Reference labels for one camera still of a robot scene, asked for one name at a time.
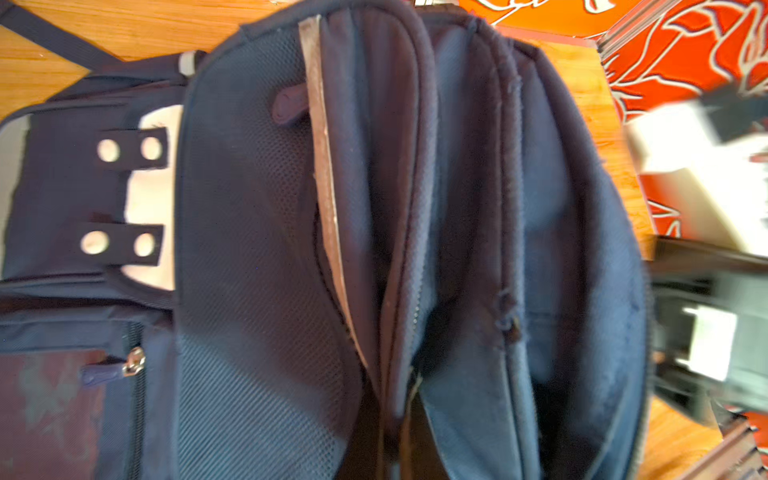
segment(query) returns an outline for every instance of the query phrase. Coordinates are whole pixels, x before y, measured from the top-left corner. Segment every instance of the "white snap button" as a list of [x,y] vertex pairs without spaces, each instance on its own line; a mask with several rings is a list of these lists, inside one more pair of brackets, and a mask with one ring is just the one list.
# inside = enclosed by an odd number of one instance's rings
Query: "white snap button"
[[134,241],[134,253],[139,257],[148,257],[154,252],[154,235],[152,233],[142,233]]
[[101,230],[86,233],[80,240],[80,249],[88,255],[98,255],[109,247],[109,235]]
[[141,141],[141,156],[147,160],[157,160],[163,154],[163,144],[155,137],[146,137]]
[[98,143],[96,152],[102,161],[112,163],[120,158],[120,145],[111,138],[105,138]]

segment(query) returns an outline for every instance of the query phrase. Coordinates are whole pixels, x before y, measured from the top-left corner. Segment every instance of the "zipper pull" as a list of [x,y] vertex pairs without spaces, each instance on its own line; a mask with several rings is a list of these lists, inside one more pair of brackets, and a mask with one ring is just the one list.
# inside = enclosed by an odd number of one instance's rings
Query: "zipper pull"
[[137,375],[144,370],[144,363],[146,361],[147,357],[144,356],[144,349],[137,346],[128,353],[128,357],[123,363],[96,363],[81,368],[80,384],[83,387],[91,388],[127,376]]

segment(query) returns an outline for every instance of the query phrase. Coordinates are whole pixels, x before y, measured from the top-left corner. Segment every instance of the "wooden surface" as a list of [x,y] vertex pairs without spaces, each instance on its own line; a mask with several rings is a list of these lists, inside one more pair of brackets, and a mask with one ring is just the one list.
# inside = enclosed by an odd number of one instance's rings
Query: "wooden surface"
[[[43,18],[77,33],[124,60],[201,49],[210,51],[237,31],[279,7],[264,1],[217,0],[18,0]],[[552,60],[571,89],[594,136],[605,167],[618,186],[644,252],[650,252],[653,229],[624,142],[597,51],[592,47],[529,39]],[[38,103],[77,81],[83,68],[0,28],[0,118]],[[678,440],[685,432],[696,443],[695,425],[663,406],[654,417],[641,478],[673,478],[682,464],[695,462],[701,448]]]

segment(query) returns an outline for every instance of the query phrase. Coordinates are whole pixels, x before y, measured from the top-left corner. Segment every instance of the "backpack strap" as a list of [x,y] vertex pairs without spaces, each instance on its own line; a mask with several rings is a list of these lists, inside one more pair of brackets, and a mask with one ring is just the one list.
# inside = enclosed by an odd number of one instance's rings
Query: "backpack strap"
[[0,25],[88,70],[120,63],[120,59],[38,17],[11,0],[0,0]]

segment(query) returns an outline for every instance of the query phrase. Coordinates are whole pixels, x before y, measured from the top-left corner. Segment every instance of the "navy blue backpack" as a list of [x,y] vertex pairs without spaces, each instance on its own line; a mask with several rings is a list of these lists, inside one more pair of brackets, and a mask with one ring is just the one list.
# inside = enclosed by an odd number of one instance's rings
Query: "navy blue backpack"
[[643,265],[547,58],[306,0],[0,124],[0,478],[619,479]]

